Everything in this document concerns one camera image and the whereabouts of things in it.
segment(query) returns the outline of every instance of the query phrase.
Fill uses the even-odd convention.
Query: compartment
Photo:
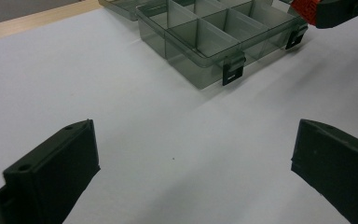
[[[298,20],[295,16],[282,12],[261,1],[250,1],[240,4],[239,1],[230,2],[234,10],[262,23],[268,27],[267,41],[255,57],[259,59],[266,56],[272,51],[284,47],[287,44],[289,35],[297,28]],[[247,48],[248,44],[244,43],[243,48]]]
[[[237,38],[240,42],[252,39],[252,44],[242,45],[246,64],[261,57],[267,39],[267,26],[234,9],[227,9],[204,18],[225,33]]]
[[[143,5],[137,14],[139,33],[142,40],[161,57],[165,57],[165,31],[168,29],[168,9],[166,1],[155,1]]]
[[[240,41],[203,19],[168,29],[166,57],[171,66],[203,89],[222,78],[224,59],[240,52]]]

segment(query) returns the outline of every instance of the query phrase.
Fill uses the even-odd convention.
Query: clear plastic container
[[[143,41],[199,89],[219,79],[228,84],[249,63],[297,44],[307,29],[296,13],[281,11],[266,0],[118,0],[112,4],[120,7],[121,15],[138,19]]]

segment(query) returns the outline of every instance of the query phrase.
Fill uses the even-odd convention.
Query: red object
[[[321,0],[294,0],[292,8],[311,25],[316,24],[316,6]]]

